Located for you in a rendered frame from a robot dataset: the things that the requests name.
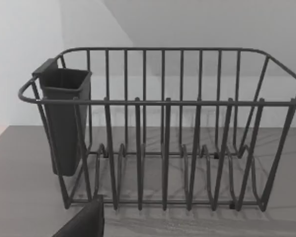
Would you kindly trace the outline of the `dark grey cutlery holder cup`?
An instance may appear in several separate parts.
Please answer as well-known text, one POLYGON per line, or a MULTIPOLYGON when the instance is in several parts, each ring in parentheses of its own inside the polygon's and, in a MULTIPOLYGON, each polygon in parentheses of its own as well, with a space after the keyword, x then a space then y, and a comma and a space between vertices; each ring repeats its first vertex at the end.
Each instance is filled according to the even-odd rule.
MULTIPOLYGON (((34 72, 38 76, 43 97, 52 100, 88 100, 91 72, 78 69, 59 68, 53 58, 47 59, 34 72)), ((47 121, 53 124, 52 134, 56 143, 56 158, 60 162, 61 174, 71 177, 80 160, 77 125, 74 106, 69 104, 47 104, 47 121)))

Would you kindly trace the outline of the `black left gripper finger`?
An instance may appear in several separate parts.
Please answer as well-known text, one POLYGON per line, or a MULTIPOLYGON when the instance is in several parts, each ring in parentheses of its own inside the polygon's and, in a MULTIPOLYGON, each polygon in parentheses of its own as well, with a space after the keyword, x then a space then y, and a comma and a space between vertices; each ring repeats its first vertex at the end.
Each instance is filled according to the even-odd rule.
POLYGON ((51 237, 104 237, 104 199, 96 195, 51 237))

